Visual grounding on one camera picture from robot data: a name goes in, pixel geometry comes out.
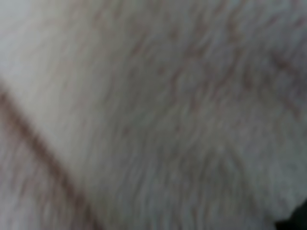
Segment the pink towel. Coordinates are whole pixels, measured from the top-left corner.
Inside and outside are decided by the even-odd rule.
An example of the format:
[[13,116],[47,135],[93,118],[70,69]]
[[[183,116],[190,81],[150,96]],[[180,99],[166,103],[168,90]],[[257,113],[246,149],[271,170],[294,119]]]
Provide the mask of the pink towel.
[[304,0],[3,0],[0,86],[105,230],[272,230],[307,198]]

